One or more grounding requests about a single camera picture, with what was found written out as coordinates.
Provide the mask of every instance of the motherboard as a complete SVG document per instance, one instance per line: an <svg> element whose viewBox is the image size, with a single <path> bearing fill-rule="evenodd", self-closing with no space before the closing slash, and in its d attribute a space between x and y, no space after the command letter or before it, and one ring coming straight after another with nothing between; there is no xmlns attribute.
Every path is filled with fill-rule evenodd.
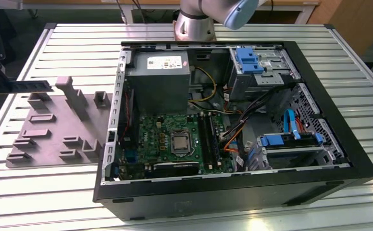
<svg viewBox="0 0 373 231"><path fill-rule="evenodd" d="M230 153L220 148L218 139L224 129L216 113L143 116L138 150L126 151L126 178L232 172Z"/></svg>

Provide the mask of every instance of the ram slot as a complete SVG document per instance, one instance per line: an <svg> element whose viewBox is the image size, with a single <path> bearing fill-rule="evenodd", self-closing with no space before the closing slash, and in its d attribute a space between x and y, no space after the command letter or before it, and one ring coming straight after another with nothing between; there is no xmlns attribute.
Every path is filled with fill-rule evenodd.
<svg viewBox="0 0 373 231"><path fill-rule="evenodd" d="M202 140L204 166L207 169L212 169L211 151L210 151L207 132L206 132L206 120L204 120L204 115L200 114L199 114L199 133L200 133L200 140Z"/></svg>
<svg viewBox="0 0 373 231"><path fill-rule="evenodd" d="M220 146L211 113L206 116L207 139L211 150L212 166L220 166Z"/></svg>

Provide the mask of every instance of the yellow wire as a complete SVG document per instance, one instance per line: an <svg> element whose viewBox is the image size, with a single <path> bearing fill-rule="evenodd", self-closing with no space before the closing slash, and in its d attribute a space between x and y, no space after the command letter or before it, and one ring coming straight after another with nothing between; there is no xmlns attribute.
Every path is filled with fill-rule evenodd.
<svg viewBox="0 0 373 231"><path fill-rule="evenodd" d="M204 69L202 69L199 66L196 66L195 68L199 69L199 70L202 70L202 71L206 73L206 75L210 77L210 79L211 79L211 81L212 81L212 84L214 84L214 92L212 92L212 94L211 94L207 98L203 98L203 99L199 99L199 100L190 100L190 102L203 102L203 101L206 101L206 100L210 100L210 99L215 96L215 94L216 94L216 92L218 92L218 84L216 84L216 82L215 82L214 77L208 74L208 72L206 72Z"/></svg>

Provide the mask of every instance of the aluminum table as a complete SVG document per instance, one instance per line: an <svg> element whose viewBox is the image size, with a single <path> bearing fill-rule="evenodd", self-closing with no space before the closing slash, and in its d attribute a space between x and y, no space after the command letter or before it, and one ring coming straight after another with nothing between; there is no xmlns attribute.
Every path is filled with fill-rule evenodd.
<svg viewBox="0 0 373 231"><path fill-rule="evenodd" d="M218 40L294 40L373 161L373 73L323 25L216 26ZM19 80L74 76L84 93L112 93L120 42L174 40L171 24L59 24L39 39ZM54 94L62 94L55 88ZM373 180L311 205L186 218L123 222L92 202L96 165L8 169L6 157L27 117L28 94L10 95L0 110L0 230L373 230Z"/></svg>

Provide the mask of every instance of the wooden cabinet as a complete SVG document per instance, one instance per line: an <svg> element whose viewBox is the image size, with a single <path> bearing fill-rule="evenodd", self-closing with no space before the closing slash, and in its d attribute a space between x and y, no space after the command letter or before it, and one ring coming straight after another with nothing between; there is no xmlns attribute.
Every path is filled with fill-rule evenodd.
<svg viewBox="0 0 373 231"><path fill-rule="evenodd" d="M323 0L308 23L332 24L363 55L373 43L373 0Z"/></svg>

